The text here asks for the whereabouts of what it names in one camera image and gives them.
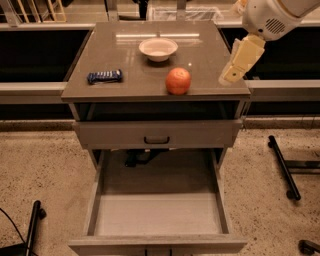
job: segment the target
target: concrete floor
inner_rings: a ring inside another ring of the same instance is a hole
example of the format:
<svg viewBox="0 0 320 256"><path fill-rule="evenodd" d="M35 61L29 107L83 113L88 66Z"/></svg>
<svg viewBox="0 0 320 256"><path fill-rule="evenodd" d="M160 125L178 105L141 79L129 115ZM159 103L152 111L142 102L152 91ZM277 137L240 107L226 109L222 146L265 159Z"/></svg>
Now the concrete floor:
<svg viewBox="0 0 320 256"><path fill-rule="evenodd" d="M320 242L320 176L295 175L302 199L288 200L267 142L274 135L287 159L320 160L319 122L312 129L310 120L249 120L246 126L221 169L234 233L248 240L238 255L300 255L300 239ZM67 243L82 234L96 171L71 122L0 122L0 163L0 207L22 236L34 200L48 214L39 222L35 253L75 256ZM0 247L20 243L2 214L0 227Z"/></svg>

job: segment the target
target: drawer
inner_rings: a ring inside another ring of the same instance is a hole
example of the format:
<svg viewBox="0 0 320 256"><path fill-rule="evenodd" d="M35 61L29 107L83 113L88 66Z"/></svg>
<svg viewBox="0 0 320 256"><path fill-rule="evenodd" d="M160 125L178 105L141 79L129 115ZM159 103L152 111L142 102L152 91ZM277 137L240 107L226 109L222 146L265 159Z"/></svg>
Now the drawer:
<svg viewBox="0 0 320 256"><path fill-rule="evenodd" d="M83 148L224 148L233 145L241 120L78 122Z"/></svg>
<svg viewBox="0 0 320 256"><path fill-rule="evenodd" d="M211 150L161 153L125 167L124 150L103 151L84 236L69 242L78 255L238 253Z"/></svg>

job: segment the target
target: black cable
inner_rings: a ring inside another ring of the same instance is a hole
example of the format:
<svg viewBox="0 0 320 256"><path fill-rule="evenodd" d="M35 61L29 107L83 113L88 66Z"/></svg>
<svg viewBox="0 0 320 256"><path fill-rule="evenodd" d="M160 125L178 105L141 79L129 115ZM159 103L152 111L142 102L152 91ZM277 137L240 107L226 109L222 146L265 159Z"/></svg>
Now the black cable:
<svg viewBox="0 0 320 256"><path fill-rule="evenodd" d="M0 211L10 220L10 222L12 223L12 225L14 226L14 228L16 229L17 233L19 234L21 241L22 241L24 244L26 244L26 242L24 241L24 239L23 239L23 237L22 237L19 229L17 228L16 224L14 223L14 221L10 218L10 216L9 216L2 208L0 208Z"/></svg>

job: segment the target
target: grille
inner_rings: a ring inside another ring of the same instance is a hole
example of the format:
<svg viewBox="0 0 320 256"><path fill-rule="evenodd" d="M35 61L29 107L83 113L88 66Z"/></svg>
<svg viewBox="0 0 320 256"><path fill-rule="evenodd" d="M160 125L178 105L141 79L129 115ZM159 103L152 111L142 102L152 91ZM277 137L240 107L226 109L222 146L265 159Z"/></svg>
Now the grille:
<svg viewBox="0 0 320 256"><path fill-rule="evenodd" d="M279 34L284 31L285 25L277 19L268 19L266 21L266 28L273 34Z"/></svg>

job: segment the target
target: terrazzo floor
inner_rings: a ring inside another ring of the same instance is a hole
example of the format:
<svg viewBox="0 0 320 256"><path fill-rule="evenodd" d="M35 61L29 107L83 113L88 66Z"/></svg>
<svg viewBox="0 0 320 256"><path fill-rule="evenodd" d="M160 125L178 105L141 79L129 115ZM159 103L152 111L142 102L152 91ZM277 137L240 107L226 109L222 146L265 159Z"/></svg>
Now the terrazzo floor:
<svg viewBox="0 0 320 256"><path fill-rule="evenodd" d="M302 199L287 199L268 136L286 159L320 160L320 125L312 121L248 121L220 170L233 231L248 240L237 254L296 256L300 239L320 243L320 176L294 175ZM0 208L23 237L32 204L42 202L34 252L75 256L68 241L82 235L95 169L71 122L0 122ZM20 243L0 214L0 247Z"/></svg>

